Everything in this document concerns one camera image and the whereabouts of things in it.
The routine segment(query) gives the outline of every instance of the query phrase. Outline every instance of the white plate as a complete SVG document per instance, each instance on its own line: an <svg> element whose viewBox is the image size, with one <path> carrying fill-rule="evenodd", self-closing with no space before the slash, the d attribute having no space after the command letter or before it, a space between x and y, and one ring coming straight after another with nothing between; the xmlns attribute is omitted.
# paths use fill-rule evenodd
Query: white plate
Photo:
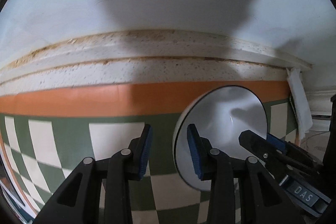
<svg viewBox="0 0 336 224"><path fill-rule="evenodd" d="M180 116L173 136L175 166L183 180L199 190L210 190L211 181L201 181L194 172L186 137L191 123L212 147L230 157L246 159L252 154L240 146L242 131L252 130L266 139L267 119L259 98L247 88L230 85L210 91L192 102Z"/></svg>

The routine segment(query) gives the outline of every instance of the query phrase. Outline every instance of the checkered wall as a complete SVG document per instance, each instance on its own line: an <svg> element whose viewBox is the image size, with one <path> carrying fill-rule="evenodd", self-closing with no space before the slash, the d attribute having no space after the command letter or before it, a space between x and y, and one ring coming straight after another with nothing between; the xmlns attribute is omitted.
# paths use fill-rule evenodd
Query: checkered wall
<svg viewBox="0 0 336 224"><path fill-rule="evenodd" d="M288 100L264 103L270 133L295 140L296 122ZM27 117L0 114L5 152L23 192L37 210L85 157L111 157L153 127L145 177L130 182L133 223L204 223L209 192L195 190L179 177L172 157L172 136L180 113L108 117ZM236 181L236 223L240 222Z"/></svg>

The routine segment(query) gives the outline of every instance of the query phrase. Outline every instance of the orange stripe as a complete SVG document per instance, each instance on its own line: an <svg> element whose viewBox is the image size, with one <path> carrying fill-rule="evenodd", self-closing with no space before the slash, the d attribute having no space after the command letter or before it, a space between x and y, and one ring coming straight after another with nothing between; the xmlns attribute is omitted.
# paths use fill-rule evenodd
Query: orange stripe
<svg viewBox="0 0 336 224"><path fill-rule="evenodd" d="M9 171L10 171L12 177L13 177L12 183L14 183L18 187L21 195L23 196L23 198L27 202L28 206L33 210L33 212L35 212L37 214L36 210L33 208L33 206L31 205L31 203L27 199L25 193L23 193L23 190L21 189L19 183L17 182L17 179L16 179L16 177L14 175L13 169L11 167L11 164L9 163L9 160L8 160L8 157L7 157L7 154L6 154L5 145L4 145L3 140L2 140L1 132L0 132L0 147L1 147L3 155L4 155L4 158L2 160L4 160L7 163L8 169L9 169Z"/></svg>
<svg viewBox="0 0 336 224"><path fill-rule="evenodd" d="M262 102L287 98L285 81L214 81L61 88L0 97L0 112L48 117L117 117L182 112L202 94L242 85Z"/></svg>

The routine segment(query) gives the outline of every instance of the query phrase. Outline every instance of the gray label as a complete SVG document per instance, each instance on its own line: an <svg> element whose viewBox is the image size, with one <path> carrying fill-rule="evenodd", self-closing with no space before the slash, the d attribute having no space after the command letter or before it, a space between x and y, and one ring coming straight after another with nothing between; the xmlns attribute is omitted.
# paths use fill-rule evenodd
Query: gray label
<svg viewBox="0 0 336 224"><path fill-rule="evenodd" d="M309 191L307 188L303 187L301 184L293 181L287 188L293 196L295 196L300 201L306 203L309 207L312 207L314 203L319 199L317 195Z"/></svg>

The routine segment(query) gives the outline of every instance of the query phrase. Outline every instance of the white molding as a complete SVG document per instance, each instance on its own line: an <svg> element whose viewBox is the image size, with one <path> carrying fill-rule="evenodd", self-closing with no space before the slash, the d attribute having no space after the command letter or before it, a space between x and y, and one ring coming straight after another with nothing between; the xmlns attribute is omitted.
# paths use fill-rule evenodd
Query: white molding
<svg viewBox="0 0 336 224"><path fill-rule="evenodd" d="M143 30L74 38L33 51L0 70L0 85L60 67L143 57L204 57L296 67L302 71L311 68L307 62L288 53L232 37L191 31Z"/></svg>
<svg viewBox="0 0 336 224"><path fill-rule="evenodd" d="M178 81L285 81L283 68L204 58L138 58L82 63L32 73L0 85L0 96L84 85Z"/></svg>
<svg viewBox="0 0 336 224"><path fill-rule="evenodd" d="M313 126L310 128L310 130L313 131L329 131L330 126L330 120L318 120L313 119Z"/></svg>
<svg viewBox="0 0 336 224"><path fill-rule="evenodd" d="M310 111L314 115L331 115L330 98L336 94L336 90L306 92Z"/></svg>

